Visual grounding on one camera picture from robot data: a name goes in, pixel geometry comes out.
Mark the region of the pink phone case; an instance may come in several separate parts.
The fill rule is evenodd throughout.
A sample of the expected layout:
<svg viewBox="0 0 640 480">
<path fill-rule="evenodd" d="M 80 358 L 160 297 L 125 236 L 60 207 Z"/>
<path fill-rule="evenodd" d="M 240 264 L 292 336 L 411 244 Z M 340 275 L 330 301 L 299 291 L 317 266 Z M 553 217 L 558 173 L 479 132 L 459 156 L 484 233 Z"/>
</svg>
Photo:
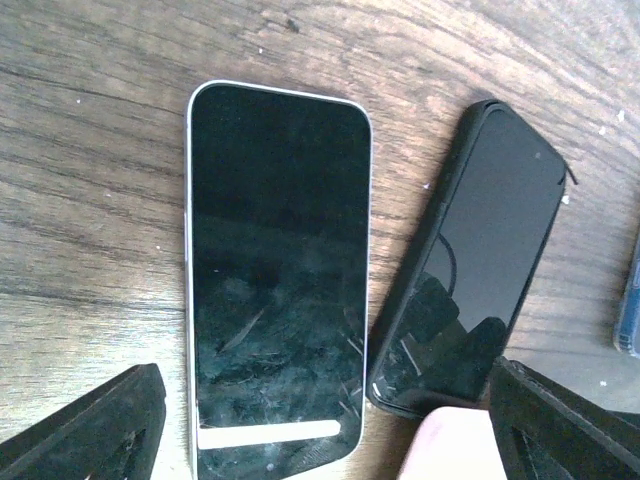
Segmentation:
<svg viewBox="0 0 640 480">
<path fill-rule="evenodd" d="M 398 477 L 403 480 L 498 480 L 506 473 L 489 413 L 440 407 L 419 426 Z"/>
</svg>

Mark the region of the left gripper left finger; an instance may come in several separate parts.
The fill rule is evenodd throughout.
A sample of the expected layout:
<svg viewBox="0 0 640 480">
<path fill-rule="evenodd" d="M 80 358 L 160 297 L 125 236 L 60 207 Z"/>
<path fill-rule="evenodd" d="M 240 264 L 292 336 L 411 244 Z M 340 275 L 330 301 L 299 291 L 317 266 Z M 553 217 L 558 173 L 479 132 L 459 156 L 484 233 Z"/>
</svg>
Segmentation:
<svg viewBox="0 0 640 480">
<path fill-rule="evenodd" d="M 3 479 L 149 479 L 166 419 L 155 363 L 135 365 L 1 443 Z"/>
</svg>

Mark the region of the clear magsafe phone case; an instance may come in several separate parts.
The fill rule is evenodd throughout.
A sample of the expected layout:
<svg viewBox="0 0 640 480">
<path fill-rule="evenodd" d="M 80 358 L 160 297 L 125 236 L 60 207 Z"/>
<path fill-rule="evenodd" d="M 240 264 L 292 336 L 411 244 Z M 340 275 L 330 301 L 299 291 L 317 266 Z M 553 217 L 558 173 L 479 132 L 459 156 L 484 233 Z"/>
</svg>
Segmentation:
<svg viewBox="0 0 640 480">
<path fill-rule="evenodd" d="M 613 331 L 614 347 L 621 353 L 639 357 L 639 242 L 636 242 L 628 278 Z"/>
</svg>

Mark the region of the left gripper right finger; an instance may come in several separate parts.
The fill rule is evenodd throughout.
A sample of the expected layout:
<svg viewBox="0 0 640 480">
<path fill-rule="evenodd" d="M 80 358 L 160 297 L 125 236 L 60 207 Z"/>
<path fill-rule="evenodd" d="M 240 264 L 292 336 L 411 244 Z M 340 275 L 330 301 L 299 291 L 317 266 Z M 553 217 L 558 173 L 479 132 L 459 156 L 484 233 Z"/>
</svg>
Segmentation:
<svg viewBox="0 0 640 480">
<path fill-rule="evenodd" d="M 639 477 L 637 413 L 605 410 L 520 362 L 494 362 L 489 415 L 509 479 Z"/>
</svg>

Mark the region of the white silver smartphone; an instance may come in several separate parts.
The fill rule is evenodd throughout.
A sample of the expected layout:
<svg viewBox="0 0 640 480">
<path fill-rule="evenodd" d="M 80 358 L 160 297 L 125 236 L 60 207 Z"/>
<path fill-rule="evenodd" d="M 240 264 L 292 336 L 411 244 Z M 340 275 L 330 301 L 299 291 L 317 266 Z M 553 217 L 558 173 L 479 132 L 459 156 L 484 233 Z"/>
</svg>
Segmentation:
<svg viewBox="0 0 640 480">
<path fill-rule="evenodd" d="M 287 479 L 365 415 L 372 126 L 358 104 L 212 80 L 185 112 L 189 463 Z"/>
</svg>

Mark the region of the black phone case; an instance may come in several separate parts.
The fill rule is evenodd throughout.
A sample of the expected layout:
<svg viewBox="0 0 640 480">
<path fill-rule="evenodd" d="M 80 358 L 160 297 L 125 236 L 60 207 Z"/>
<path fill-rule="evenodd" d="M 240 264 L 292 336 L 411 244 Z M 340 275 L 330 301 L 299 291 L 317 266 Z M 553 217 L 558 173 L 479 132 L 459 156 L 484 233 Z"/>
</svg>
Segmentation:
<svg viewBox="0 0 640 480">
<path fill-rule="evenodd" d="M 376 407 L 422 418 L 480 403 L 572 177 L 507 103 L 464 111 L 371 333 Z"/>
</svg>

